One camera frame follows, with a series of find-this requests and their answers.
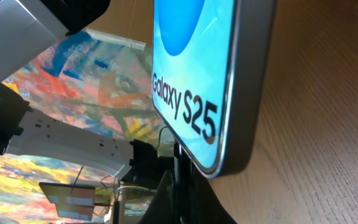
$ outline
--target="brown tabletop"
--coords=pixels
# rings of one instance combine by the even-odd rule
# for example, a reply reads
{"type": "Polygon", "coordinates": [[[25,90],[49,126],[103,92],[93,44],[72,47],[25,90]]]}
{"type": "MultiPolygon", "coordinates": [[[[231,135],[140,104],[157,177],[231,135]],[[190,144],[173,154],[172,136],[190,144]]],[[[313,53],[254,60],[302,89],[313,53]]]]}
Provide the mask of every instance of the brown tabletop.
{"type": "Polygon", "coordinates": [[[358,223],[357,0],[278,0],[252,158],[211,184],[238,223],[358,223]]]}

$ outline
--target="colorful mural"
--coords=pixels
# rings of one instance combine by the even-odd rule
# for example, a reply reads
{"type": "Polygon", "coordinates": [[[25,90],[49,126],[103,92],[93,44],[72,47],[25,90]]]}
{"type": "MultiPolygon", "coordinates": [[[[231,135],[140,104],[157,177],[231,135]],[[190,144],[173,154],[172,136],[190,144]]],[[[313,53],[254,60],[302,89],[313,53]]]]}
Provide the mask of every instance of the colorful mural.
{"type": "MultiPolygon", "coordinates": [[[[150,48],[132,49],[80,32],[50,47],[4,83],[55,119],[156,146],[165,125],[152,106],[151,64],[150,48]]],[[[164,131],[159,153],[172,155],[172,144],[172,135],[164,131]]],[[[40,181],[69,183],[79,169],[43,157],[0,156],[0,223],[79,222],[58,218],[38,186],[40,181]]],[[[86,167],[80,178],[99,181],[105,175],[86,167]]]]}

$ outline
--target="smartphone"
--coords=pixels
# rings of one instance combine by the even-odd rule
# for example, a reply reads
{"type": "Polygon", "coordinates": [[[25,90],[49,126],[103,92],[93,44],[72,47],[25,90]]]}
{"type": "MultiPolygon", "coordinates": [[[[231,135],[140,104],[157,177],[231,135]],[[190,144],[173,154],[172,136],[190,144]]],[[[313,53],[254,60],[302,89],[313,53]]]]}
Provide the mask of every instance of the smartphone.
{"type": "Polygon", "coordinates": [[[274,0],[155,0],[152,98],[207,178],[250,158],[274,0]]]}

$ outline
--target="phone frame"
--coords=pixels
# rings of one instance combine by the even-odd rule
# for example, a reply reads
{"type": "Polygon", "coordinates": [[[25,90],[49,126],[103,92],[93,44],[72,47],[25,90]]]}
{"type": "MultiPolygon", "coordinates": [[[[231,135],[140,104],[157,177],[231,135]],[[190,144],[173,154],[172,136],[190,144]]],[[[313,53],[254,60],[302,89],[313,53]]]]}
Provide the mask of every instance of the phone frame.
{"type": "Polygon", "coordinates": [[[155,107],[152,97],[155,110],[180,143],[181,149],[184,149],[196,168],[210,179],[241,172],[249,162],[275,11],[275,0],[233,1],[234,12],[222,105],[223,113],[218,135],[218,153],[210,168],[203,167],[199,163],[155,107]]]}

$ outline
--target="phone screen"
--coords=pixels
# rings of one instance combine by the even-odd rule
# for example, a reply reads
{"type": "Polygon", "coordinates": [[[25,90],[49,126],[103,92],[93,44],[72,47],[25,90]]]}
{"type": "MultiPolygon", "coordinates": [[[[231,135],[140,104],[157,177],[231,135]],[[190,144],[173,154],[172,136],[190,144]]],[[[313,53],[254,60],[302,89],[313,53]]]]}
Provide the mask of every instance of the phone screen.
{"type": "Polygon", "coordinates": [[[216,166],[235,0],[155,0],[155,109],[192,159],[216,166]]]}

